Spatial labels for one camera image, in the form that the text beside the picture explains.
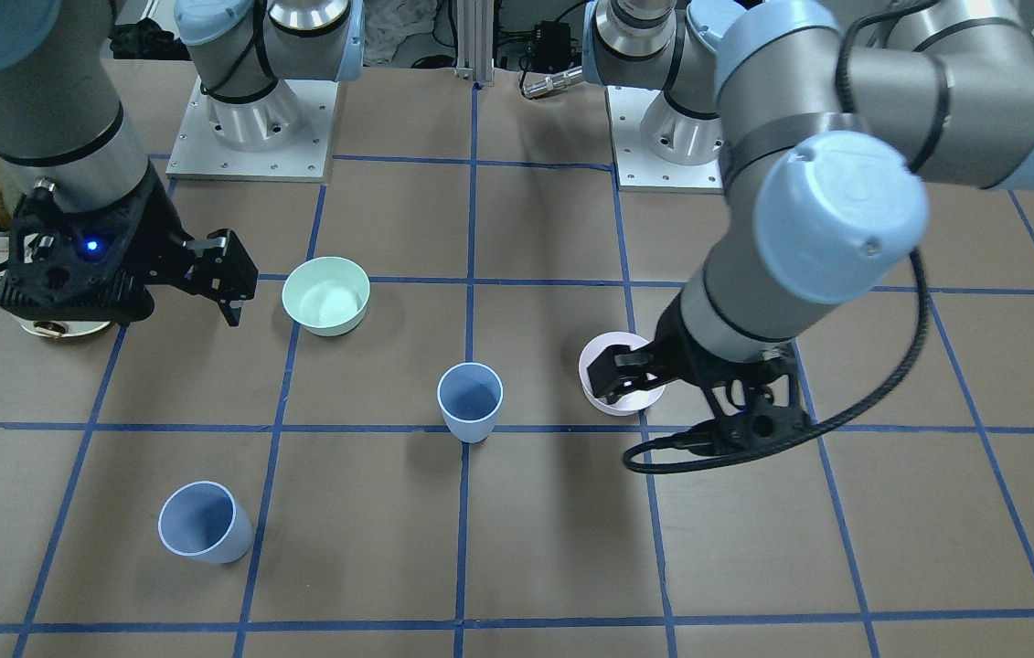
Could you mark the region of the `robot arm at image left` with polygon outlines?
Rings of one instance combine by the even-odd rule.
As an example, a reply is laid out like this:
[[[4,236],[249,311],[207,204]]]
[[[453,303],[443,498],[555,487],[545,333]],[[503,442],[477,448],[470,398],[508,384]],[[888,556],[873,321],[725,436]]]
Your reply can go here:
[[[112,1],[0,1],[0,163],[22,192],[0,263],[0,308],[27,322],[127,325],[152,315],[150,287],[219,306],[229,325],[256,295],[258,267],[233,230],[183,229],[108,78]],[[323,109],[300,83],[356,80],[361,1],[178,1],[197,69],[189,121],[209,175],[261,155],[266,175],[316,178]]]

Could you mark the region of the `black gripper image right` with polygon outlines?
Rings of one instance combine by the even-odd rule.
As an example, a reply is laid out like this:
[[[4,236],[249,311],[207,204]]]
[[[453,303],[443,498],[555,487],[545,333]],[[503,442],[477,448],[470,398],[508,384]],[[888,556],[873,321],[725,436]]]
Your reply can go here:
[[[674,380],[703,392],[710,418],[630,447],[625,457],[663,450],[699,457],[768,457],[813,438],[792,355],[779,348],[776,358],[746,363],[713,355],[688,332],[678,297],[660,315],[652,341],[638,348],[607,346],[586,366],[589,390],[605,403]]]

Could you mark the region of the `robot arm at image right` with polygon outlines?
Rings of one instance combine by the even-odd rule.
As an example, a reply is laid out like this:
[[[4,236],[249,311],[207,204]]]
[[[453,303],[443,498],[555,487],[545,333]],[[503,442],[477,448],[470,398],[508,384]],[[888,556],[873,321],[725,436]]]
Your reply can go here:
[[[926,340],[926,184],[1034,190],[1034,37],[1010,1],[889,1],[847,27],[818,1],[592,1],[583,51],[586,80],[659,90],[721,129],[726,236],[651,342],[610,345],[582,376],[607,403],[674,380],[703,391],[708,420],[625,451],[637,473],[751,462],[864,415]],[[814,424],[792,341],[901,260],[908,351]]]

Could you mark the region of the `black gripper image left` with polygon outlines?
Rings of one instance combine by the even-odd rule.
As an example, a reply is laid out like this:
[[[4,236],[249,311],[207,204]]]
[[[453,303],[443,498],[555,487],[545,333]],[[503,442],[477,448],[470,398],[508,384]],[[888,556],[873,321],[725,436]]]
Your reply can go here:
[[[41,178],[16,212],[0,308],[24,320],[132,324],[153,313],[149,288],[170,286],[219,306],[229,326],[256,295],[258,268],[233,230],[203,239],[181,225],[153,168],[94,211],[62,211]]]

